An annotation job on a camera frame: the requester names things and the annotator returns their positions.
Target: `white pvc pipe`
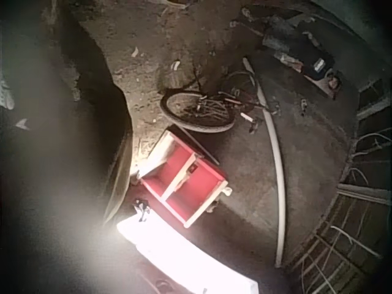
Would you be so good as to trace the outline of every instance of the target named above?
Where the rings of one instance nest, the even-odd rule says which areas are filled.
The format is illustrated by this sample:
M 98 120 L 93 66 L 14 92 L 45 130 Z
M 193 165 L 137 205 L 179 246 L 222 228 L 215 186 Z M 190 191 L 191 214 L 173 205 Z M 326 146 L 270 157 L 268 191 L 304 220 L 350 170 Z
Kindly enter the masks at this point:
M 255 74 L 247 58 L 243 58 L 243 64 L 246 70 L 248 70 L 252 74 Z M 267 109 L 269 109 L 263 90 L 260 86 L 260 83 L 257 80 L 253 79 L 252 77 L 251 77 L 251 82 L 254 86 L 257 87 L 257 97 L 260 103 L 266 106 Z M 272 152 L 275 161 L 275 169 L 276 169 L 277 199 L 279 205 L 279 223 L 278 223 L 278 231 L 277 231 L 275 267 L 280 268 L 282 265 L 284 237 L 285 237 L 285 230 L 286 230 L 286 192 L 285 192 L 285 184 L 284 184 L 284 173 L 283 173 L 281 151 L 279 149 L 279 142 L 277 140 L 276 130 L 275 130 L 274 122 L 272 120 L 271 113 L 263 109 L 263 114 L 269 133 L 269 138 L 271 139 L 271 147 L 272 147 Z

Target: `bicycle wheel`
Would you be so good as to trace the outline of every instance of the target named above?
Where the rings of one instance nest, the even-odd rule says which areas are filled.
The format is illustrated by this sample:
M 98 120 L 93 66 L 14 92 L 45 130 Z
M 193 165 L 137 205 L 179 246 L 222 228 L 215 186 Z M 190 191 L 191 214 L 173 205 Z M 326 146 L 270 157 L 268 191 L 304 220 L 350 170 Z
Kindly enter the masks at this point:
M 202 133 L 219 133 L 234 125 L 234 111 L 222 99 L 194 91 L 163 96 L 162 113 L 174 124 Z

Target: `bright light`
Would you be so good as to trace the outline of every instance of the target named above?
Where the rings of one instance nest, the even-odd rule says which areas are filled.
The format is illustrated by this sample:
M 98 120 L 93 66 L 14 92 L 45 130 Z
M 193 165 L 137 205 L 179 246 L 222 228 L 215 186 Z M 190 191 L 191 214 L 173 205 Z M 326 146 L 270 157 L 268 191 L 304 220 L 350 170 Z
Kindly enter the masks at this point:
M 154 211 L 146 222 L 139 220 L 140 215 L 134 215 L 117 229 L 153 265 L 192 293 L 258 294 L 255 281 L 201 251 Z

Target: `bicycle tire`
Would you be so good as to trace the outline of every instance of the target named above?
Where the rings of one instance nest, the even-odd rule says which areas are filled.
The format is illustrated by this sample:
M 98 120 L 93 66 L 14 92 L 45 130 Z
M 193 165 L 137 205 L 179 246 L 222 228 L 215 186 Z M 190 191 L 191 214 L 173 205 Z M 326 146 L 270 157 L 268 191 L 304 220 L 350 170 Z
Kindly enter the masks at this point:
M 160 109 L 166 118 L 171 121 L 173 124 L 178 125 L 179 127 L 183 127 L 188 130 L 193 130 L 195 132 L 201 133 L 220 133 L 225 132 L 226 130 L 231 129 L 234 126 L 235 116 L 234 111 L 228 108 L 229 120 L 228 123 L 221 125 L 221 126 L 204 126 L 202 124 L 197 124 L 194 122 L 186 121 L 185 119 L 180 118 L 179 116 L 175 115 L 167 106 L 167 101 L 170 98 L 173 98 L 177 95 L 188 95 L 194 97 L 203 97 L 204 95 L 195 92 L 195 91 L 181 91 L 171 95 L 164 95 L 163 98 L 160 100 Z

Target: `white pipe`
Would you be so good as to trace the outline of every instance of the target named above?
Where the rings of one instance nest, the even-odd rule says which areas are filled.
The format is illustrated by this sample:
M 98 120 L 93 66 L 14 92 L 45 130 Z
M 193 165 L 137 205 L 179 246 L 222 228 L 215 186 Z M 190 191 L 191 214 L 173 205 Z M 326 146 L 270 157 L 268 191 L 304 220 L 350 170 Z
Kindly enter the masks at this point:
M 252 74 L 255 74 L 247 58 L 243 58 L 243 64 L 246 70 L 248 70 Z M 252 77 L 251 77 L 251 81 L 252 84 L 257 87 L 257 97 L 260 103 L 266 106 L 267 109 L 269 109 L 262 87 L 260 86 L 260 83 L 255 78 Z M 263 114 L 269 133 L 269 138 L 271 139 L 271 147 L 272 147 L 272 152 L 275 161 L 275 169 L 276 169 L 277 199 L 279 205 L 279 223 L 278 223 L 278 231 L 277 231 L 275 267 L 280 268 L 282 265 L 284 238 L 285 238 L 285 230 L 286 230 L 286 192 L 285 192 L 285 184 L 284 184 L 284 173 L 283 173 L 281 151 L 279 149 L 279 142 L 277 140 L 276 130 L 275 130 L 274 122 L 272 120 L 272 116 L 265 109 L 263 109 Z

